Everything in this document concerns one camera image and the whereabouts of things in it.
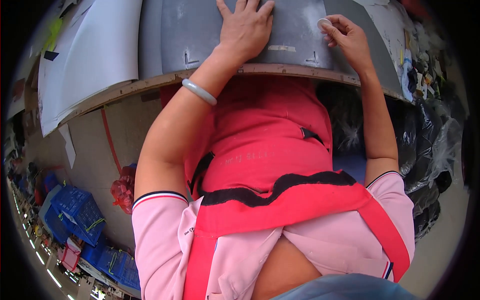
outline red apron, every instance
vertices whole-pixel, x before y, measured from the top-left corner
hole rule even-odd
[[[161,88],[162,104],[179,86]],[[235,77],[218,97],[185,161],[186,182],[200,206],[184,299],[206,294],[216,240],[356,210],[393,263],[398,282],[407,248],[372,195],[333,172],[331,125],[310,80]]]

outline red hose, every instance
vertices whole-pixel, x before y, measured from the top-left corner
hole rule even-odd
[[[113,141],[112,141],[112,136],[110,135],[110,129],[108,129],[107,115],[105,114],[105,110],[103,108],[101,109],[101,111],[102,111],[103,127],[105,127],[105,134],[107,135],[108,145],[110,146],[110,151],[112,152],[113,160],[117,165],[119,174],[121,174],[119,159],[117,158],[117,153],[115,153],[115,148],[113,147]]]

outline pink polo shirt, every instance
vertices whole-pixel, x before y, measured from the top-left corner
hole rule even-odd
[[[391,218],[412,261],[413,203],[405,195],[402,178],[396,172],[387,172],[367,190]],[[174,192],[154,192],[139,198],[133,206],[142,299],[182,299],[201,201],[188,203]],[[382,246],[359,213],[351,211],[218,238],[205,298],[250,299],[263,263],[282,234],[322,275],[362,273],[393,281]]]

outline red mesh bag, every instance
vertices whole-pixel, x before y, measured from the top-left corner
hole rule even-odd
[[[135,189],[135,167],[126,166],[123,167],[120,173],[120,179],[115,180],[112,183],[110,188],[110,193],[112,194],[115,202],[113,205],[119,205],[120,208],[126,213],[132,214],[133,206],[133,191]]]

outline striped sleeve cuff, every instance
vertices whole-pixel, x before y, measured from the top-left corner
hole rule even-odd
[[[158,191],[158,192],[150,192],[147,193],[141,197],[139,197],[135,202],[133,203],[133,208],[132,211],[140,204],[143,202],[146,202],[148,200],[152,199],[157,199],[157,198],[177,198],[180,200],[185,201],[186,204],[188,204],[187,199],[180,193],[177,192],[171,192],[171,191]]]
[[[385,172],[385,173],[383,173],[382,175],[380,175],[379,177],[375,178],[374,181],[370,182],[370,184],[367,185],[367,188],[371,187],[372,184],[376,183],[380,178],[385,177],[385,176],[387,176],[388,174],[397,174],[398,176],[400,176],[400,174],[399,174],[398,172],[395,172],[395,171]]]

